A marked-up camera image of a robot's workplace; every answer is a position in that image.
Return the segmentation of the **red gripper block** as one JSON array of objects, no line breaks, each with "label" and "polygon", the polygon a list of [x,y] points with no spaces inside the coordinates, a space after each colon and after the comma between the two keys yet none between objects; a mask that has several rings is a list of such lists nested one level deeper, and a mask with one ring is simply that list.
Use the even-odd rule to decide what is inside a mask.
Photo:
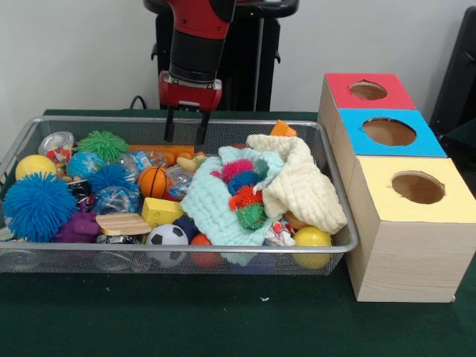
[{"label": "red gripper block", "polygon": [[168,71],[162,71],[158,78],[158,93],[161,105],[168,106],[164,140],[173,141],[174,108],[192,106],[202,110],[202,120],[196,132],[196,145],[203,145],[210,120],[210,111],[214,111],[218,107],[222,98],[222,81],[215,79],[212,83],[191,83],[172,76]]}]

